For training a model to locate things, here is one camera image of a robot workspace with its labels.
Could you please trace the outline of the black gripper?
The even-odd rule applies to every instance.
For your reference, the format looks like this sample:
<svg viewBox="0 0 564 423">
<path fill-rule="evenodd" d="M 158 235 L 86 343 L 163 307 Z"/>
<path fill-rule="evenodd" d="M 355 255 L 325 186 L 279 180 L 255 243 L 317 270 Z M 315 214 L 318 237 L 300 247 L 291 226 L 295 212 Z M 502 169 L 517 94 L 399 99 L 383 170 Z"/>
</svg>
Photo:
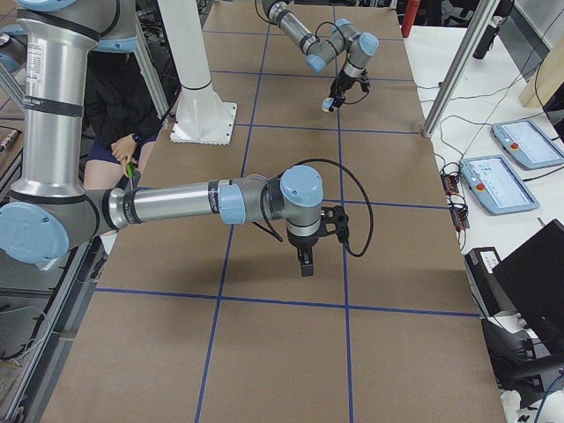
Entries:
<svg viewBox="0 0 564 423">
<path fill-rule="evenodd" d="M 364 93 L 364 96 L 359 100 L 346 102 L 345 93 L 350 90 L 355 83 L 360 84 L 360 89 Z M 364 100 L 369 92 L 370 81 L 366 72 L 361 72 L 358 77 L 351 77 L 345 72 L 340 72 L 330 87 L 330 108 L 340 108 L 343 104 L 357 104 Z"/>
<path fill-rule="evenodd" d="M 336 235 L 341 244 L 349 242 L 348 221 L 349 217 L 343 206 L 323 206 L 319 226 L 312 234 L 298 235 L 286 230 L 288 240 L 297 248 L 302 277 L 314 275 L 313 247 L 320 238 Z"/>
</svg>

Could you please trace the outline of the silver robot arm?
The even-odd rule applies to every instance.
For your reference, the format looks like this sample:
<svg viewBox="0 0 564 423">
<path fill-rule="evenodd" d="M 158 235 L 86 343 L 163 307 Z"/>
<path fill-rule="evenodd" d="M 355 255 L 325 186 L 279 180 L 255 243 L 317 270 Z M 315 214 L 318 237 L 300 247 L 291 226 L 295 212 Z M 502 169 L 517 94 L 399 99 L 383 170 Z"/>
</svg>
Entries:
<svg viewBox="0 0 564 423">
<path fill-rule="evenodd" d="M 277 26 L 306 57 L 309 68 L 319 73 L 325 70 L 339 55 L 345 60 L 330 86 L 328 97 L 322 102 L 325 112 L 332 112 L 346 104 L 346 92 L 354 84 L 368 95 L 370 81 L 366 66 L 379 48 L 380 41 L 370 32 L 359 31 L 348 19 L 338 19 L 327 24 L 331 35 L 322 40 L 311 32 L 288 8 L 287 1 L 263 1 L 262 8 L 268 23 Z"/>
<path fill-rule="evenodd" d="M 153 87 L 177 106 L 175 142 L 228 143 L 236 105 L 214 91 L 197 7 L 160 5 L 168 47 L 137 29 L 132 1 L 21 1 L 27 38 L 23 170 L 1 209 L 1 248 L 31 264 L 49 263 L 78 244 L 131 224 L 217 214 L 267 233 L 286 223 L 301 272 L 313 273 L 313 247 L 326 236 L 348 243 L 348 218 L 325 207 L 323 181 L 309 161 L 265 178 L 253 174 L 163 189 L 120 187 L 145 171 L 162 116 Z"/>
</svg>

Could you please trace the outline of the person's hand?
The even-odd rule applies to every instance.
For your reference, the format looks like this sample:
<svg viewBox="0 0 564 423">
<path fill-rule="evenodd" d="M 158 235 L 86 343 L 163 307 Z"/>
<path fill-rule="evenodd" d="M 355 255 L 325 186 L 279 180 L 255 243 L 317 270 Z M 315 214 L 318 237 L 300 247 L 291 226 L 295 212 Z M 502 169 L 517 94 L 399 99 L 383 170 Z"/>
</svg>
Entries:
<svg viewBox="0 0 564 423">
<path fill-rule="evenodd" d="M 133 155 L 137 149 L 137 143 L 134 137 L 121 137 L 111 145 L 112 155 L 122 164 L 128 164 L 133 161 Z"/>
</svg>

